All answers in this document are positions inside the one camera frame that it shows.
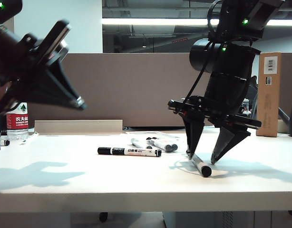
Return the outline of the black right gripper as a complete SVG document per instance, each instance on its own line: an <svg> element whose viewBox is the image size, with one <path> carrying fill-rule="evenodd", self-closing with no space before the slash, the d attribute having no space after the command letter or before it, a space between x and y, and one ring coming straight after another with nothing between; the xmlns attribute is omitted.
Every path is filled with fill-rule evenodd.
<svg viewBox="0 0 292 228"><path fill-rule="evenodd" d="M187 137L186 154L188 159L192 159L199 139L204 128L204 119L207 119L216 127L223 123L234 126L242 125L243 128L220 127L217 142L212 152L211 163L215 164L230 149L243 141L251 133L248 128L259 129L262 125L261 121L247 118L246 105L241 104L234 109L234 113L227 111L226 106L220 102L201 96L191 96L185 103L183 101L170 100L168 109L183 115L185 124L185 132Z"/></svg>

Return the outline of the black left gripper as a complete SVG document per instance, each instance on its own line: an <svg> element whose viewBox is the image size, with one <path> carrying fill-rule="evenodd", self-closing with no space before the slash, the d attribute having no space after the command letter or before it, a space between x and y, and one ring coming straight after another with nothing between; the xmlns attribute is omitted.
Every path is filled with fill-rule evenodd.
<svg viewBox="0 0 292 228"><path fill-rule="evenodd" d="M44 105L57 105L84 110L87 105L75 91L64 73L59 55L55 50L70 31L69 21L59 20L40 41L31 33L26 34L19 44L23 56L19 59L19 71L43 71L27 82L18 82L9 90L16 101Z"/></svg>

